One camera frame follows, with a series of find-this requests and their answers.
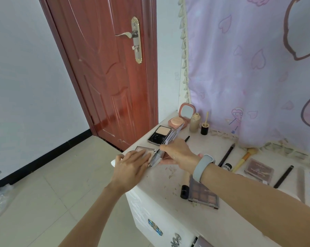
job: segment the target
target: curtain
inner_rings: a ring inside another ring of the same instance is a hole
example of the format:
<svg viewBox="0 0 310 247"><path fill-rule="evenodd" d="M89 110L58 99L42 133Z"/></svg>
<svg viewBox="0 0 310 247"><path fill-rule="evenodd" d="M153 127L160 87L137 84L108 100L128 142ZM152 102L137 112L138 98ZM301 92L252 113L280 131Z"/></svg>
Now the curtain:
<svg viewBox="0 0 310 247"><path fill-rule="evenodd" d="M244 145L310 152L310 0L183 0L189 101Z"/></svg>

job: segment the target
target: tiled floor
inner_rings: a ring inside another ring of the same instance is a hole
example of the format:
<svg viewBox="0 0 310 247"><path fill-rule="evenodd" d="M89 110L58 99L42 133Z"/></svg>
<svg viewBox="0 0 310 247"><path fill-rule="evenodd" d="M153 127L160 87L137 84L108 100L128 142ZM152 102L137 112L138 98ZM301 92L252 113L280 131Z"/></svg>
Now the tiled floor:
<svg viewBox="0 0 310 247"><path fill-rule="evenodd" d="M0 217L0 247L55 247L108 184L118 150L90 137L15 184L15 198ZM99 246L152 246L136 228L125 195Z"/></svg>

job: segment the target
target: door frame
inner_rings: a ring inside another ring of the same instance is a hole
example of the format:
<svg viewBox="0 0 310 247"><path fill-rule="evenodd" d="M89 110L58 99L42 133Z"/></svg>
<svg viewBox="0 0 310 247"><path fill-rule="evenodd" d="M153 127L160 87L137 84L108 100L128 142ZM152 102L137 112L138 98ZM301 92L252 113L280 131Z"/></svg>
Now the door frame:
<svg viewBox="0 0 310 247"><path fill-rule="evenodd" d="M79 83L76 79L73 68L70 64L67 52L62 43L61 37L53 20L51 11L46 0L39 0L46 20L50 26L54 40L58 46L62 60L66 66L70 80L74 86L78 100L82 106L87 123L90 126L92 135L98 136L91 114L87 108L86 101L82 94ZM149 107L150 128L158 124L158 91L157 91L157 20L156 0L141 0L141 13L143 20L143 52L146 67L147 99Z"/></svg>

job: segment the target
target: red wooden door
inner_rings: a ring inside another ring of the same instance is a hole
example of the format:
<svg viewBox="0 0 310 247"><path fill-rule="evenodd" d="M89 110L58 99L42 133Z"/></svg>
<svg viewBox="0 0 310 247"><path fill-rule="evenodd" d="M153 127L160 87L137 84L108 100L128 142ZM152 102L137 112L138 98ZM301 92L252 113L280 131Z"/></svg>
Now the red wooden door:
<svg viewBox="0 0 310 247"><path fill-rule="evenodd" d="M135 61L131 19L141 0L46 0L97 134L122 150L156 123L149 108L146 64Z"/></svg>

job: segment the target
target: white wall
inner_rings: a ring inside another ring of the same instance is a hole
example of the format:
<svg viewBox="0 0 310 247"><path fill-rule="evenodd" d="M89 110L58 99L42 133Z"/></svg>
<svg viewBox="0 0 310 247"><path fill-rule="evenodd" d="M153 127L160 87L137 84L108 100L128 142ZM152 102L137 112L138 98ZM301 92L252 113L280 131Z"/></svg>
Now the white wall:
<svg viewBox="0 0 310 247"><path fill-rule="evenodd" d="M158 118L178 109L182 40L178 0L157 2Z"/></svg>
<svg viewBox="0 0 310 247"><path fill-rule="evenodd" d="M38 0L0 0L0 179L89 128Z"/></svg>

